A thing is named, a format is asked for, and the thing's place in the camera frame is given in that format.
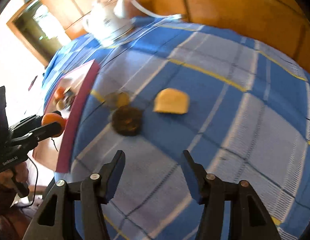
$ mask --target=white wall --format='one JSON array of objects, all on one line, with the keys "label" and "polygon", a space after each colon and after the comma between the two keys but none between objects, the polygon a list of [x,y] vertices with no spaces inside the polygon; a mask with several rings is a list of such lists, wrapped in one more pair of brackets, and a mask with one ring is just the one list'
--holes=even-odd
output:
[{"label": "white wall", "polygon": [[23,117],[31,95],[28,87],[34,77],[44,71],[44,66],[6,25],[23,4],[23,0],[11,0],[0,15],[0,86],[6,87],[9,125]]}]

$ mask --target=orange object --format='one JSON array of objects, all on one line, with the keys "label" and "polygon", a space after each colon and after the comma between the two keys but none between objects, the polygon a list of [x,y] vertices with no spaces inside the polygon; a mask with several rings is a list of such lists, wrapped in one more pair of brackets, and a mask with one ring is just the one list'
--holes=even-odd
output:
[{"label": "orange object", "polygon": [[63,88],[63,87],[58,87],[55,90],[54,97],[57,99],[57,101],[64,98],[64,91],[65,91],[65,88]]},{"label": "orange object", "polygon": [[47,125],[47,124],[50,124],[53,122],[58,122],[61,125],[60,133],[52,136],[52,137],[58,137],[65,130],[66,120],[64,118],[62,118],[59,114],[56,114],[56,113],[47,113],[42,117],[42,125]]}]

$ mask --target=metal screw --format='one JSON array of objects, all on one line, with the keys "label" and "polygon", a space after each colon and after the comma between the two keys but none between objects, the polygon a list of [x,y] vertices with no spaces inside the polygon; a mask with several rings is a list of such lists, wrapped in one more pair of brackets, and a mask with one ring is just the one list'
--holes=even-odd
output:
[{"label": "metal screw", "polygon": [[247,181],[247,180],[242,180],[241,181],[241,186],[242,187],[248,187],[250,184],[249,184],[249,182]]},{"label": "metal screw", "polygon": [[61,186],[63,186],[64,184],[65,184],[65,181],[62,180],[62,179],[56,182],[56,185],[57,185],[58,187],[61,187]]},{"label": "metal screw", "polygon": [[91,179],[94,179],[94,180],[95,180],[95,179],[99,179],[99,177],[100,177],[100,176],[99,176],[98,173],[93,173],[92,175],[90,175],[90,178],[91,178]]},{"label": "metal screw", "polygon": [[209,180],[214,180],[216,177],[215,177],[214,174],[209,173],[209,174],[206,175],[206,178],[209,179]]}]

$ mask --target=black handle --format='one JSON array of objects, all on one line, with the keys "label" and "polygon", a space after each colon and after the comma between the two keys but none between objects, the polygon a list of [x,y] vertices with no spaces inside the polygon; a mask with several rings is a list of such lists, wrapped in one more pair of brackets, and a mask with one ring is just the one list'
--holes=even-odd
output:
[{"label": "black handle", "polygon": [[16,181],[16,170],[15,168],[11,169],[13,172],[13,177],[11,178],[14,183],[14,190],[20,198],[27,197],[29,195],[29,188],[27,182],[21,183]]}]

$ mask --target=wooden frame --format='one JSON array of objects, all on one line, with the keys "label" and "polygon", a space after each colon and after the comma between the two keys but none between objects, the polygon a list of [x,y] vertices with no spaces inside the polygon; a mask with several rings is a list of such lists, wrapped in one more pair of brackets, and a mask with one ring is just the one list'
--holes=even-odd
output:
[{"label": "wooden frame", "polygon": [[22,35],[19,29],[15,26],[13,21],[20,15],[22,12],[35,0],[30,0],[28,3],[24,4],[6,23],[8,28],[12,31],[12,33],[23,43],[23,45],[33,54],[40,63],[44,65],[46,68],[49,64],[47,60],[29,43],[29,41]]}]

